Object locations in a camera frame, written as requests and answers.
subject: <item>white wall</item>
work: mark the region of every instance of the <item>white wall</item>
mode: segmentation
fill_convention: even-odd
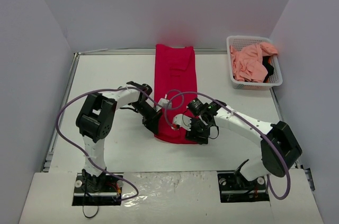
[[[288,0],[45,0],[73,51],[268,37]]]
[[[284,83],[276,89],[310,167],[325,223],[338,223],[339,0],[289,0],[271,35]]]
[[[72,61],[44,0],[0,0],[0,223],[17,223]]]

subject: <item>black cable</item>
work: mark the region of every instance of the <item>black cable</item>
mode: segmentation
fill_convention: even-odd
[[[85,198],[86,198],[86,195],[88,195],[89,198],[92,198],[92,196],[87,192],[87,179],[85,179],[85,188],[84,188],[84,197],[83,197],[83,214],[86,218],[88,219],[92,219],[94,218],[98,212],[99,212],[99,206],[97,205],[97,209],[96,209],[96,213],[93,214],[92,216],[87,216],[84,212],[84,206],[85,206]]]
[[[134,113],[138,113],[138,110],[133,109],[131,107],[121,107],[120,109],[128,109],[128,110],[132,110]]]
[[[250,189],[250,190],[248,190],[248,191],[246,191],[245,193],[244,193],[244,195],[247,195],[247,194],[249,194],[251,191],[253,191],[254,190],[254,188],[252,188],[252,189]]]
[[[215,138],[208,137],[209,139],[216,139],[219,136],[219,127],[218,126],[216,126],[216,127],[217,127],[217,131],[218,131],[217,136]]]

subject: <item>white table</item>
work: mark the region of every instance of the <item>white table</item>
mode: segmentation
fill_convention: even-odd
[[[198,90],[263,121],[277,122],[270,91],[231,87],[224,53],[196,55]],[[116,88],[133,80],[154,83],[154,51],[134,55],[85,55],[77,66],[69,99],[98,88]],[[75,119],[84,100],[65,112],[61,130],[83,146]],[[291,169],[289,197],[270,202],[220,203],[216,171],[234,170],[245,159],[260,155],[251,141],[220,130],[208,145],[175,145],[159,141],[141,124],[141,116],[118,110],[105,142],[108,170],[124,173],[140,196],[120,207],[100,207],[94,223],[322,223],[304,171]],[[83,155],[57,139],[49,173],[36,173],[20,223],[88,223],[81,207],[72,207],[76,173]],[[272,178],[279,194],[285,178]],[[133,193],[123,187],[123,196]]]

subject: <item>garment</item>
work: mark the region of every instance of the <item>garment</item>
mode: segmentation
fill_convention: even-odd
[[[268,82],[269,76],[272,76],[274,74],[274,67],[270,64],[270,60],[270,56],[263,56],[263,65],[267,70],[267,75],[264,79],[264,82]]]
[[[172,89],[181,92],[197,91],[197,77],[195,74],[195,53],[193,47],[170,48],[162,44],[156,46],[155,52],[155,79],[154,79],[154,99],[159,101],[165,94]],[[171,92],[167,96],[170,99],[178,92]],[[168,119],[172,122],[177,114],[182,114],[186,106],[196,94],[185,94],[184,104],[181,108],[168,111]],[[177,97],[172,102],[172,107],[179,106],[182,102],[181,97]],[[190,111],[185,115],[192,117]],[[159,134],[155,137],[166,142],[175,144],[195,144],[185,139],[186,131],[183,128],[173,130],[165,121],[164,116],[159,120]]]
[[[241,51],[230,47],[233,76],[241,82],[262,83],[268,74],[263,57],[277,55],[274,45],[261,42],[244,47]]]

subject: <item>black cloth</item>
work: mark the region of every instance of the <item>black cloth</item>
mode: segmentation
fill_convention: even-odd
[[[263,65],[267,69],[267,75],[265,77],[264,82],[266,82],[269,79],[269,76],[272,76],[274,73],[274,67],[270,65],[269,63],[270,56],[263,56]]]

